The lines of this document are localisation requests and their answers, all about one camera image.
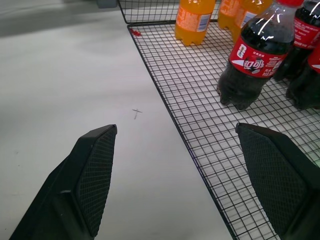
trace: orange soda bottle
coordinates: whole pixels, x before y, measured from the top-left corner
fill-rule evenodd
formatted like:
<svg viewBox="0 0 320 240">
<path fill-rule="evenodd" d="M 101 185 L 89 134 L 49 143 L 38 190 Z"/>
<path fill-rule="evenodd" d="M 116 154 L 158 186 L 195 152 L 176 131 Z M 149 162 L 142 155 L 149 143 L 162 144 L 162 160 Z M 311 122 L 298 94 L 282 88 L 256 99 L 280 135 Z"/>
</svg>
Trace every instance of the orange soda bottle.
<svg viewBox="0 0 320 240">
<path fill-rule="evenodd" d="M 233 42 L 236 43 L 242 27 L 253 17 L 266 10 L 273 0 L 243 0 L 234 18 L 232 31 Z"/>
<path fill-rule="evenodd" d="M 175 38 L 182 40 L 185 46 L 199 45 L 214 11 L 215 0 L 180 0 L 175 23 Z"/>
<path fill-rule="evenodd" d="M 218 13 L 219 28 L 228 28 L 231 32 L 233 31 L 239 6 L 240 0 L 222 0 Z"/>
</svg>

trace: white table surface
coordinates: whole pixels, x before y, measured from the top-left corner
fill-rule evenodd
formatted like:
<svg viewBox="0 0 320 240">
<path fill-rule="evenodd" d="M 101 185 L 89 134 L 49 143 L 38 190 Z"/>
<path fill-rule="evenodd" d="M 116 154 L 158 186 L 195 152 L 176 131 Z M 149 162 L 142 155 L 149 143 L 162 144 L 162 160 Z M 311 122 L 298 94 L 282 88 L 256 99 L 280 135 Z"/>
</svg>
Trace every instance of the white table surface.
<svg viewBox="0 0 320 240">
<path fill-rule="evenodd" d="M 231 239 L 118 8 L 1 0 L 0 84 L 0 239 L 76 140 L 108 124 L 118 135 L 97 240 Z"/>
</svg>

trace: bottle label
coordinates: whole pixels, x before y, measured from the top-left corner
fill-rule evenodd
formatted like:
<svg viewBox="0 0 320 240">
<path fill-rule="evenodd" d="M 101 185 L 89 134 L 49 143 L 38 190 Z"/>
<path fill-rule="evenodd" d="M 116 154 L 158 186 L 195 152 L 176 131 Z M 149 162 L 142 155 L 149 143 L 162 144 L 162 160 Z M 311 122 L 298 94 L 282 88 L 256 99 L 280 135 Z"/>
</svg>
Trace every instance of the bottle label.
<svg viewBox="0 0 320 240">
<path fill-rule="evenodd" d="M 320 44 L 312 51 L 308 57 L 309 66 L 320 74 Z"/>
<path fill-rule="evenodd" d="M 242 28 L 250 19 L 253 19 L 257 14 L 244 10 L 242 7 L 238 10 L 235 17 L 235 25 Z"/>
<path fill-rule="evenodd" d="M 314 49 L 320 41 L 320 27 L 312 26 L 294 18 L 294 45 L 303 49 Z"/>
<path fill-rule="evenodd" d="M 248 46 L 242 37 L 239 37 L 230 53 L 229 61 L 244 74 L 257 78 L 269 78 L 275 74 L 286 56 L 287 53 L 276 55 L 258 51 Z"/>
<path fill-rule="evenodd" d="M 187 31 L 204 32 L 209 25 L 211 14 L 195 14 L 179 6 L 176 24 Z"/>
<path fill-rule="evenodd" d="M 234 17 L 240 5 L 240 0 L 222 0 L 219 8 L 220 13 L 228 17 Z"/>
</svg>

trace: wire mesh tray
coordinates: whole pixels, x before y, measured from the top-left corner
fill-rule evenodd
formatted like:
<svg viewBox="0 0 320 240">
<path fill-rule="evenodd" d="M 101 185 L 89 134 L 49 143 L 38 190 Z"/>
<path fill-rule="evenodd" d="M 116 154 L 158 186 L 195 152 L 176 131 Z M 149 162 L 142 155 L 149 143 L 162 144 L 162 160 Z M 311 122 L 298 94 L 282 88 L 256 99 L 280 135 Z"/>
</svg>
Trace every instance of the wire mesh tray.
<svg viewBox="0 0 320 240">
<path fill-rule="evenodd" d="M 119 0 L 127 24 L 172 23 L 176 20 L 180 0 Z M 211 19 L 218 19 L 221 0 L 215 2 Z"/>
<path fill-rule="evenodd" d="M 220 104 L 217 81 L 232 50 L 231 35 L 211 22 L 201 45 L 185 47 L 174 24 L 135 24 L 132 38 L 232 237 L 279 240 L 251 185 L 236 123 L 286 134 L 320 166 L 320 113 L 298 110 L 287 84 L 270 80 L 247 110 Z"/>
</svg>

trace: plastic bottle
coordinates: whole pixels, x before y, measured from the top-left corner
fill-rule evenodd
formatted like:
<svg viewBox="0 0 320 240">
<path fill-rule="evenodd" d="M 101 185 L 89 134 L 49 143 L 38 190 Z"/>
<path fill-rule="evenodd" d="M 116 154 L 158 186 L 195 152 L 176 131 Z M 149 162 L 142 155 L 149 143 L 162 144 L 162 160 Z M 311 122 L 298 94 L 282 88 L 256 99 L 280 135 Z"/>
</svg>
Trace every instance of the plastic bottle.
<svg viewBox="0 0 320 240">
<path fill-rule="evenodd" d="M 175 38 L 185 46 L 199 45 L 205 38 L 215 0 L 180 0 L 175 24 Z"/>
<path fill-rule="evenodd" d="M 294 17 L 303 0 L 276 0 L 242 28 L 217 92 L 223 105 L 250 106 L 294 43 Z"/>
<path fill-rule="evenodd" d="M 218 12 L 219 28 L 228 28 L 231 32 L 234 29 L 235 17 L 240 6 L 240 0 L 222 0 Z"/>
<path fill-rule="evenodd" d="M 320 44 L 307 58 L 302 72 L 290 82 L 286 96 L 299 109 L 320 106 Z"/>
<path fill-rule="evenodd" d="M 320 41 L 320 1 L 308 0 L 295 12 L 294 44 L 273 78 L 291 80 L 301 71 L 301 66 Z"/>
<path fill-rule="evenodd" d="M 242 27 L 254 16 L 266 10 L 273 0 L 243 0 L 234 18 L 232 39 L 235 43 L 241 33 Z"/>
</svg>

